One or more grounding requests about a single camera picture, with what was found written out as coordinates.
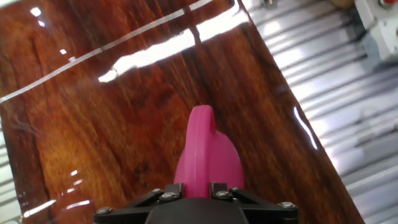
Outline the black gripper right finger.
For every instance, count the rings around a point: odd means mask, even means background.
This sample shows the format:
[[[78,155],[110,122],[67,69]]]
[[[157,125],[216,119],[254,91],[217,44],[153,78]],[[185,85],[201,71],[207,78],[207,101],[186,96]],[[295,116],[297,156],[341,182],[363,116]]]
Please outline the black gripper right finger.
[[[234,205],[247,223],[298,224],[298,206],[292,202],[271,203],[239,187],[210,183],[211,199]]]

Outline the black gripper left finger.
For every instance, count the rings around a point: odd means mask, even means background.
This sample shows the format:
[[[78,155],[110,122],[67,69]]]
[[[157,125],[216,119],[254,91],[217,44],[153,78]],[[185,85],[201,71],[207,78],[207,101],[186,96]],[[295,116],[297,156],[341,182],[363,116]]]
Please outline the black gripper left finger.
[[[183,184],[169,184],[164,189],[154,189],[123,208],[102,207],[93,215],[95,224],[144,224],[157,206],[183,198]]]

